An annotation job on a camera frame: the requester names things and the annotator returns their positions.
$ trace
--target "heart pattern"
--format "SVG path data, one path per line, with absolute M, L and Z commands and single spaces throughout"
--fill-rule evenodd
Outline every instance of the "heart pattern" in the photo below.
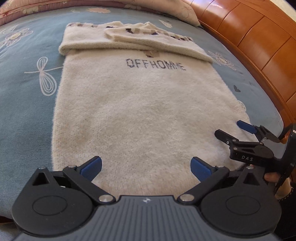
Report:
M 235 85 L 233 86 L 235 92 L 241 92 Z

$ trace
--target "black mount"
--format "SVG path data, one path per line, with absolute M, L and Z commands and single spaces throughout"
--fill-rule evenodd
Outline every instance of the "black mount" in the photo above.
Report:
M 266 135 L 269 132 L 265 128 L 255 130 L 264 130 L 257 134 L 259 139 L 270 136 Z M 280 172 L 282 177 L 277 186 L 295 166 L 295 125 L 282 159 L 274 158 L 262 143 L 240 142 L 221 130 L 217 130 L 215 136 L 229 145 L 231 159 Z M 192 158 L 190 166 L 201 183 L 180 195 L 175 201 L 177 204 L 196 207 L 208 225 L 227 236 L 252 238 L 274 232 L 281 208 L 263 176 L 253 167 L 229 171 L 226 167 L 212 167 L 198 157 Z M 91 182 L 101 169 L 102 160 L 98 156 L 79 167 L 65 167 L 62 171 L 37 169 L 12 208 L 18 228 L 29 236 L 59 237 L 85 226 L 99 208 L 120 203 L 120 198 L 116 201 Z M 153 197 L 142 201 L 148 203 L 150 199 Z
M 296 124 L 291 125 L 290 135 L 286 150 L 281 159 L 275 158 L 272 150 L 266 147 L 261 140 L 269 139 L 279 143 L 280 140 L 263 126 L 252 126 L 243 121 L 237 125 L 252 134 L 255 134 L 259 142 L 241 142 L 237 138 L 217 130 L 215 136 L 220 141 L 229 145 L 230 159 L 241 161 L 255 166 L 264 167 L 265 173 L 278 172 L 281 174 L 279 182 L 275 185 L 274 193 L 283 185 L 284 181 L 291 175 L 296 165 Z

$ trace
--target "blue bedsheet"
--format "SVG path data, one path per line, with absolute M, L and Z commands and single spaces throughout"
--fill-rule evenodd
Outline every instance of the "blue bedsheet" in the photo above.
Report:
M 11 218 L 17 195 L 37 167 L 52 169 L 51 137 L 55 98 L 64 57 L 58 52 L 71 22 L 151 22 L 189 36 L 209 54 L 251 123 L 279 135 L 283 122 L 246 68 L 202 28 L 152 13 L 75 7 L 29 15 L 0 27 L 0 216 Z

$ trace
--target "fuzzy knit fabric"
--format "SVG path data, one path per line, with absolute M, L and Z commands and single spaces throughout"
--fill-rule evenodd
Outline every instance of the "fuzzy knit fabric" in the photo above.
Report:
M 229 159 L 215 130 L 255 138 L 237 127 L 249 118 L 204 51 L 189 37 L 143 26 L 66 28 L 53 167 L 100 156 L 103 168 L 93 183 L 116 198 L 177 197 L 199 183 L 190 171 L 193 156 L 231 170 L 242 165 Z

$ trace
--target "sweater sleeve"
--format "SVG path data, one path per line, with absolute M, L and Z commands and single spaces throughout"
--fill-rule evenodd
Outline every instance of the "sweater sleeve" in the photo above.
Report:
M 296 183 L 291 183 L 291 193 L 279 200 L 282 214 L 274 233 L 286 241 L 296 240 Z

